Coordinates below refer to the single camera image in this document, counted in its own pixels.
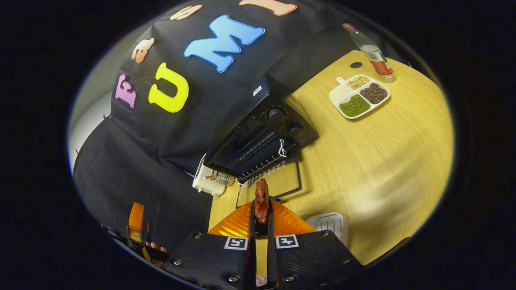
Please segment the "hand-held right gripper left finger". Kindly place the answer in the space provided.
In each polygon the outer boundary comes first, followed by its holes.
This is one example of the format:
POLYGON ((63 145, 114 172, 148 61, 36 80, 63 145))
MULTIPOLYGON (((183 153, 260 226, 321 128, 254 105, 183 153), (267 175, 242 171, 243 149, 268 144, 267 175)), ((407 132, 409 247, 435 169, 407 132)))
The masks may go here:
POLYGON ((244 237, 194 232, 166 259, 162 269, 195 289, 256 289, 254 204, 244 219, 244 237))

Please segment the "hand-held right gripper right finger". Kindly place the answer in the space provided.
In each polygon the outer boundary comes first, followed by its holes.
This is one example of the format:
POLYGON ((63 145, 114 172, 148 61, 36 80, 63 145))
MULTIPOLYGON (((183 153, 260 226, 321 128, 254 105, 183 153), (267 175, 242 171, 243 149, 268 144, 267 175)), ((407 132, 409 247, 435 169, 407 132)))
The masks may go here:
POLYGON ((315 231, 273 199, 269 208, 267 279, 274 289, 336 289, 365 270, 332 231, 315 231))

